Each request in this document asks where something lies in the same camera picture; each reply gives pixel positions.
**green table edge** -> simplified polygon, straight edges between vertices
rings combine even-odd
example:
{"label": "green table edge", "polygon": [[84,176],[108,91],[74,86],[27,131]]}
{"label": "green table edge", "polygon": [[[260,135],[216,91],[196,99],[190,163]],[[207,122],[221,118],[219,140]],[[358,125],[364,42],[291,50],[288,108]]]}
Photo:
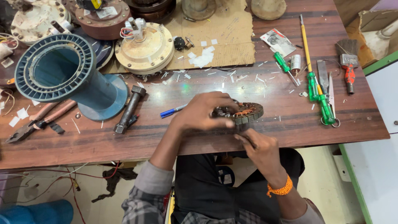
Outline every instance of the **green table edge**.
{"label": "green table edge", "polygon": [[354,186],[355,193],[357,194],[357,198],[359,201],[359,205],[361,206],[361,210],[363,213],[363,217],[365,218],[366,224],[373,224],[371,216],[368,211],[368,207],[366,206],[365,199],[363,198],[361,188],[359,187],[358,180],[355,176],[354,169],[352,168],[351,162],[348,158],[347,151],[345,150],[344,144],[339,144],[341,154],[343,156],[343,160],[345,166],[347,167],[348,175],[351,178],[352,185]]}
{"label": "green table edge", "polygon": [[371,64],[370,66],[363,69],[363,73],[367,76],[370,73],[373,73],[376,70],[383,68],[384,66],[397,61],[398,60],[398,51],[385,56],[383,59],[378,60],[377,62]]}

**wooden workbench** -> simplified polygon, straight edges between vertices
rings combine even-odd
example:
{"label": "wooden workbench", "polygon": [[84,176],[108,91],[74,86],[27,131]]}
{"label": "wooden workbench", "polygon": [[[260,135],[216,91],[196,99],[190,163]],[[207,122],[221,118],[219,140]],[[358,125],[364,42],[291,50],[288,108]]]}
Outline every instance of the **wooden workbench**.
{"label": "wooden workbench", "polygon": [[[248,77],[235,83],[232,83],[230,79],[225,80],[224,88],[222,88],[221,76],[229,77],[226,75],[228,72],[216,69],[206,72],[204,69],[189,70],[187,72],[191,76],[189,80],[184,79],[182,73],[173,74],[173,72],[163,79],[160,79],[161,76],[149,77],[147,83],[144,84],[147,95],[136,109],[140,118],[124,135],[113,132],[113,127],[118,123],[121,114],[105,121],[101,128],[101,122],[94,122],[83,116],[75,119],[75,114],[79,112],[76,107],[57,120],[57,123],[66,130],[63,135],[57,135],[47,128],[36,131],[22,142],[5,144],[5,139],[28,121],[28,118],[20,120],[14,128],[11,128],[8,125],[12,119],[11,115],[15,116],[18,109],[27,108],[29,104],[31,106],[28,113],[32,115],[44,105],[41,103],[33,107],[31,100],[16,93],[15,108],[9,115],[0,119],[2,127],[0,169],[148,158],[152,155],[173,117],[161,119],[159,113],[188,103],[197,93],[209,91],[227,92],[240,102],[256,102],[263,105],[264,115],[253,123],[253,128],[260,133],[278,138],[280,147],[389,138],[360,68],[355,70],[355,94],[350,96],[347,94],[343,80],[344,71],[337,76],[339,73],[337,63],[326,62],[328,71],[332,71],[334,76],[336,116],[341,121],[339,128],[322,125],[319,105],[315,103],[314,109],[311,110],[314,103],[309,102],[306,97],[299,96],[300,92],[308,92],[305,75],[299,76],[304,83],[296,87],[287,74],[282,72],[271,74],[271,72],[281,70],[275,64],[273,52],[266,43],[260,40],[260,36],[276,28],[293,44],[303,45],[300,14],[304,18],[312,67],[315,71],[316,60],[338,60],[334,44],[340,39],[347,38],[332,0],[286,0],[286,2],[287,10],[278,20],[264,21],[253,17],[255,36],[252,40],[256,44],[257,62],[254,65],[239,66],[234,74],[235,79],[242,75],[248,75]],[[298,48],[292,54],[304,56],[304,49]],[[178,74],[180,74],[181,82],[177,83]],[[263,80],[267,79],[268,87],[265,93],[262,82],[254,82],[256,74]],[[133,76],[125,79],[129,88],[133,84],[137,85],[139,80]],[[161,82],[163,80],[168,84],[163,85]],[[71,118],[75,119],[81,134],[77,132]],[[179,153],[211,153],[242,149],[231,132],[216,130],[186,134]]]}

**person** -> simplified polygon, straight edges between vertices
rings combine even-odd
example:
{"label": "person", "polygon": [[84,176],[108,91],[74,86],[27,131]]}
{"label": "person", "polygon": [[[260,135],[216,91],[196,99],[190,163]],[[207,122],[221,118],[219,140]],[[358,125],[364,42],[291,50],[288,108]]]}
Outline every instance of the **person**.
{"label": "person", "polygon": [[[152,157],[143,165],[129,198],[122,204],[123,224],[164,223],[163,200],[172,187],[173,165],[183,132],[234,128],[231,119],[210,117],[218,106],[238,111],[238,105],[227,93],[208,92],[197,94],[176,114]],[[304,162],[297,151],[279,149],[276,138],[253,129],[236,134],[235,138],[242,143],[257,170],[239,187],[226,187],[218,179],[213,154],[178,156],[176,205],[171,223],[324,223],[311,201],[296,190],[304,171]]]}

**black cloth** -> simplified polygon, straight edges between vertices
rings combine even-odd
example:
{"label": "black cloth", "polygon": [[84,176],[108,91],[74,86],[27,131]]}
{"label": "black cloth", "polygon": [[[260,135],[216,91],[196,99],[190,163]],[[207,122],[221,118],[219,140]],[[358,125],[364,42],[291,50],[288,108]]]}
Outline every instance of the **black cloth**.
{"label": "black cloth", "polygon": [[[136,179],[137,174],[133,171],[133,169],[134,169],[134,167],[118,169],[112,177],[105,179],[106,180],[106,190],[109,191],[109,194],[99,195],[96,199],[92,200],[91,202],[95,203],[99,200],[102,200],[107,197],[112,197],[113,195],[115,195],[116,185],[117,185],[117,183],[119,183],[120,178],[123,178],[127,181]],[[102,177],[109,177],[114,173],[114,171],[115,171],[115,168],[112,168],[108,171],[104,171],[104,172],[102,172]]]}
{"label": "black cloth", "polygon": [[[279,149],[281,164],[297,188],[304,172],[304,160],[294,149]],[[181,223],[193,211],[210,218],[239,217],[238,208],[258,215],[270,224],[279,223],[276,197],[269,198],[267,180],[256,170],[239,187],[226,187],[219,182],[214,154],[183,155],[177,157],[175,195],[176,206],[172,223]]]}

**black pants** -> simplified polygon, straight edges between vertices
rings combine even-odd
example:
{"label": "black pants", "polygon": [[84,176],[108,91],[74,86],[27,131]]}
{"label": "black pants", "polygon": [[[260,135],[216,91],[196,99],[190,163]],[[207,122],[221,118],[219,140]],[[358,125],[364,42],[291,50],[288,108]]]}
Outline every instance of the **black pants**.
{"label": "black pants", "polygon": [[[298,178],[304,172],[301,155],[291,148],[279,149],[279,154],[282,166],[297,188]],[[239,187],[230,188],[219,182],[214,154],[179,156],[175,180],[176,206],[172,220],[181,223],[189,212],[215,219],[236,220],[239,217],[238,208],[242,208],[270,224],[278,223],[278,202],[275,196],[269,198],[267,191],[267,180],[258,170]]]}

